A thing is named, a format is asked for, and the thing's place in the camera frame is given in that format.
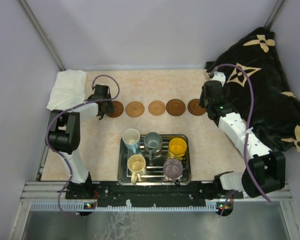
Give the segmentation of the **brown wooden coaster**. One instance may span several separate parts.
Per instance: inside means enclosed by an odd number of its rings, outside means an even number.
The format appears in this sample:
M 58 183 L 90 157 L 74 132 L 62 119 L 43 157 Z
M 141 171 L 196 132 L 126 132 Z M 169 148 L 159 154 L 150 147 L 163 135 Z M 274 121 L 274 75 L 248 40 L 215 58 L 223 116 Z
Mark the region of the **brown wooden coaster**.
M 140 101 L 132 101 L 127 104 L 125 112 L 129 117 L 140 117 L 145 111 L 144 105 Z
M 120 101 L 113 101 L 114 111 L 107 113 L 106 115 L 110 118 L 117 118 L 124 112 L 124 106 Z
M 181 116 L 186 110 L 185 103 L 180 99 L 171 99 L 166 104 L 166 111 L 172 116 Z

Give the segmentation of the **woven rattan coaster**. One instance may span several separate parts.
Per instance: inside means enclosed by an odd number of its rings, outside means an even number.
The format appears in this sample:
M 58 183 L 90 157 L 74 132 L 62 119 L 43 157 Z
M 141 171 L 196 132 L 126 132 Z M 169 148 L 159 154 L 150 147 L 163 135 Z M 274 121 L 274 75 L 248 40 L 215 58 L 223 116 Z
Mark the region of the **woven rattan coaster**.
M 148 111 L 153 116 L 160 116 L 166 111 L 166 105 L 160 100 L 154 100 L 148 105 Z

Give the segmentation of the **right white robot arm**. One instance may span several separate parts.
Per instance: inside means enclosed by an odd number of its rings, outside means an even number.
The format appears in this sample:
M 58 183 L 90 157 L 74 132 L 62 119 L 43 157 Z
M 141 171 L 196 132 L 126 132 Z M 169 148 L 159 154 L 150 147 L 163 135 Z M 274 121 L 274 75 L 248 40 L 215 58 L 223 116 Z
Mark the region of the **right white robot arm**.
M 272 151 L 247 128 L 241 115 L 231 103 L 226 103 L 223 86 L 226 76 L 222 72 L 211 74 L 211 80 L 202 86 L 199 106 L 205 108 L 212 120 L 232 141 L 240 152 L 246 167 L 243 173 L 225 172 L 216 176 L 213 192 L 225 198 L 232 190 L 246 192 L 251 198 L 281 190 L 285 187 L 286 159 L 282 152 Z

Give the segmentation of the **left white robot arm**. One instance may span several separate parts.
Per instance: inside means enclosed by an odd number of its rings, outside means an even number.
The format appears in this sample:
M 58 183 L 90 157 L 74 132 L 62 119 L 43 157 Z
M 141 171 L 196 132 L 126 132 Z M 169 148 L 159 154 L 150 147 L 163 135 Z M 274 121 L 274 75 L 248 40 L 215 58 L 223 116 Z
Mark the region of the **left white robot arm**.
M 97 84 L 93 94 L 76 105 L 62 109 L 57 107 L 50 112 L 45 134 L 45 144 L 64 162 L 69 174 L 69 187 L 76 186 L 76 192 L 87 199 L 93 195 L 91 176 L 79 153 L 81 123 L 92 117 L 104 117 L 114 111 L 110 87 Z

